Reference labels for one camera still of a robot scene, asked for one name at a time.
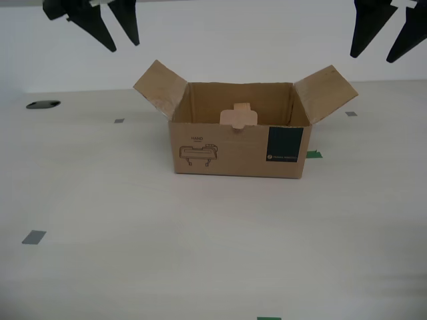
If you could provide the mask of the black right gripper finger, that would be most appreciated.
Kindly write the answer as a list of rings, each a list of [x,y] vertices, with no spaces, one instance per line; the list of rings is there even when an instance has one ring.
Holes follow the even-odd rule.
[[[392,0],[355,0],[356,22],[350,56],[357,58],[377,36],[398,7]]]
[[[396,38],[386,61],[394,63],[426,39],[426,1],[416,1],[406,8],[406,21]]]

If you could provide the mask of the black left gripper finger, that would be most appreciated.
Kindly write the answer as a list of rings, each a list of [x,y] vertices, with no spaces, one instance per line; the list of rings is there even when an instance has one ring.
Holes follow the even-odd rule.
[[[90,1],[80,0],[44,0],[43,11],[49,20],[67,15],[68,22],[89,33],[111,52],[117,50],[111,35],[101,18],[100,6],[92,6]]]
[[[138,46],[140,42],[136,15],[136,0],[114,0],[109,2],[108,6],[129,40],[135,46]]]

